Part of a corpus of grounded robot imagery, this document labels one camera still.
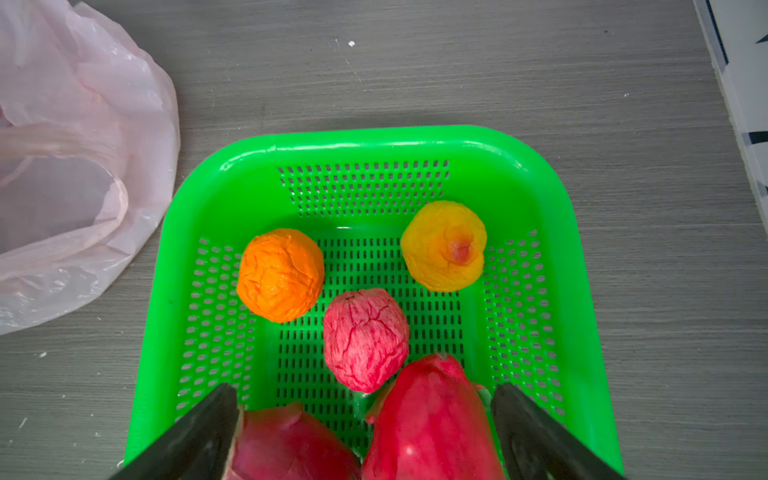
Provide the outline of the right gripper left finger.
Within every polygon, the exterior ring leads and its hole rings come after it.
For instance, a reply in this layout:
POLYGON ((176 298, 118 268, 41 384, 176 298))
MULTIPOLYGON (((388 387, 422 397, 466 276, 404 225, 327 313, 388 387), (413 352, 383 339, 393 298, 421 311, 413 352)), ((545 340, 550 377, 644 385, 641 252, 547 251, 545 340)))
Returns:
POLYGON ((221 384, 111 479, 220 480, 239 420, 237 392, 221 384))

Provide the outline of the pink plastic bag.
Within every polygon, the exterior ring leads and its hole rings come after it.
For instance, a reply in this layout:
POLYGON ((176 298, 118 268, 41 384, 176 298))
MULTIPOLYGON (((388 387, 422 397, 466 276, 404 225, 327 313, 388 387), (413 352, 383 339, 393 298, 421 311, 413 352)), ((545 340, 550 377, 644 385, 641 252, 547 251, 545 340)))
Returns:
POLYGON ((1 5, 1 330, 103 294, 163 218, 180 150, 170 76, 85 3, 1 5))

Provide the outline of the green plastic perforated basket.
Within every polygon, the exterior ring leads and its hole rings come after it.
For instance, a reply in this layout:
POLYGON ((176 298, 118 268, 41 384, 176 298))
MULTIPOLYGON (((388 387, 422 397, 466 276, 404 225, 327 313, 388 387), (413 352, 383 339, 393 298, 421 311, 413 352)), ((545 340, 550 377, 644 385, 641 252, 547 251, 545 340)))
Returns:
POLYGON ((260 136, 222 148, 181 185, 161 233, 125 457, 136 458, 221 383, 250 410, 300 402, 356 454, 369 394, 323 358, 338 295, 382 288, 410 324, 409 357, 444 352, 489 390, 518 386, 615 469, 623 461, 575 213, 555 171, 506 134, 473 126, 260 136), (461 203, 487 232, 473 285, 435 293, 400 240, 433 201, 461 203), (323 253, 311 310, 285 324, 236 292, 256 236, 296 229, 323 253))

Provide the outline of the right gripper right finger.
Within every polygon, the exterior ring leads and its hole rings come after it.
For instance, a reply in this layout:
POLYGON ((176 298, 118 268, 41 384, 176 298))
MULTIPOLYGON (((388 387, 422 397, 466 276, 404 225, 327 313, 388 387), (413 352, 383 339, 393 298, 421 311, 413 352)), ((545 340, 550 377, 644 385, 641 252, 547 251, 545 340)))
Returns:
POLYGON ((491 412, 511 479, 624 480, 516 386, 496 387, 491 412))

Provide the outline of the pink dragon fruit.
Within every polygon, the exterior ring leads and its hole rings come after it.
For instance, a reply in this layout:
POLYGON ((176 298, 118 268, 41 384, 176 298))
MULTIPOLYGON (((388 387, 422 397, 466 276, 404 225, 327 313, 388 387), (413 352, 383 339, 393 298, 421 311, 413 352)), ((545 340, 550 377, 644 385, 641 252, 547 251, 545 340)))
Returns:
POLYGON ((327 426, 299 402, 239 409, 224 479, 360 479, 361 464, 327 426))

